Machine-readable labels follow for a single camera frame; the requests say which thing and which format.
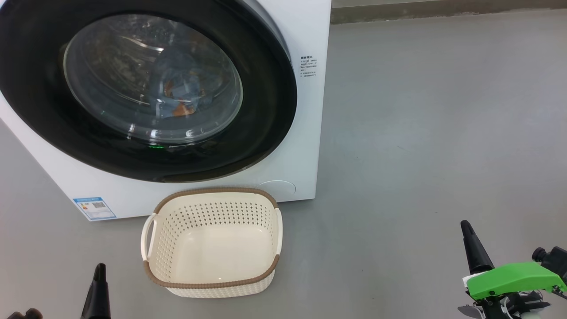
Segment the laundry inside drum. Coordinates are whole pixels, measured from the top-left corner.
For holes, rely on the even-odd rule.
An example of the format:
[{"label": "laundry inside drum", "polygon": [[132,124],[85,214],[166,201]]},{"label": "laundry inside drum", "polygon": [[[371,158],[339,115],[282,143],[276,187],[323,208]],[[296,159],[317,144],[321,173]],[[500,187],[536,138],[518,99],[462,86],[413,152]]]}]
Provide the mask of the laundry inside drum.
[{"label": "laundry inside drum", "polygon": [[98,20],[69,42],[67,84],[92,116],[152,144],[192,144],[225,129],[243,99],[228,55],[185,24],[151,15]]}]

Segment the gray floor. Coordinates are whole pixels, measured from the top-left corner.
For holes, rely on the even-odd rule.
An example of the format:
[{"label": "gray floor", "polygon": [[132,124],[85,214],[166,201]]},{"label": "gray floor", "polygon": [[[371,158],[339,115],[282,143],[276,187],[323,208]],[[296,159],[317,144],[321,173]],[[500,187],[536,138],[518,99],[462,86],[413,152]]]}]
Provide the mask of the gray floor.
[{"label": "gray floor", "polygon": [[144,219],[89,223],[0,125],[0,318],[79,317],[98,262],[114,318],[463,318],[461,219],[498,265],[567,247],[566,83],[567,11],[333,26],[318,197],[282,205],[272,285],[226,300],[150,282]]},{"label": "gray floor", "polygon": [[419,2],[429,0],[333,0],[333,8],[354,7],[354,6],[376,6],[385,5],[387,3],[406,3]]}]

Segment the basket handle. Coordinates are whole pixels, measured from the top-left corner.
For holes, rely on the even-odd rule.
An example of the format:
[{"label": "basket handle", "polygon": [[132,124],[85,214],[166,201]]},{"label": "basket handle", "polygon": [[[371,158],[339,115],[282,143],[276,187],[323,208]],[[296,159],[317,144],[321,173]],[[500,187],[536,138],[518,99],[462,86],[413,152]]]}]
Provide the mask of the basket handle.
[{"label": "basket handle", "polygon": [[[153,213],[150,215],[150,217],[148,217],[146,219],[146,223],[143,225],[143,229],[142,229],[142,238],[140,240],[140,249],[142,250],[142,259],[143,261],[147,261],[147,257],[148,257],[148,252],[147,252],[147,246],[146,246],[146,242],[147,242],[147,233],[150,230],[150,224],[152,221],[154,221],[154,218],[157,216],[158,214]],[[151,240],[150,240],[150,248],[153,246],[153,242],[154,242],[154,236],[151,236]]]}]

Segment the white plastic basket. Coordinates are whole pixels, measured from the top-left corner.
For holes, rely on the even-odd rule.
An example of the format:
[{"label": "white plastic basket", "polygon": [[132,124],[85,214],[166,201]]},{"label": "white plastic basket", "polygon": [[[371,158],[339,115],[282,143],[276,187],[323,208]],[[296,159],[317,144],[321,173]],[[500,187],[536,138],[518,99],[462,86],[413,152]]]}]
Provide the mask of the white plastic basket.
[{"label": "white plastic basket", "polygon": [[277,203],[264,191],[214,188],[175,193],[159,203],[143,227],[144,268],[154,283],[182,297],[259,293],[274,277],[282,232]]}]

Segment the washing machine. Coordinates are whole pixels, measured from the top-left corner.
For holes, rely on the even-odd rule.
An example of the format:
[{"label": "washing machine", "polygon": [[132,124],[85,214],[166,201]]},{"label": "washing machine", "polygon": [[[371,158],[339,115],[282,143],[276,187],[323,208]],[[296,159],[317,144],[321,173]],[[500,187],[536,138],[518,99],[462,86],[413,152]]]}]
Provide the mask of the washing machine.
[{"label": "washing machine", "polygon": [[0,117],[89,220],[315,197],[331,0],[0,5]]}]

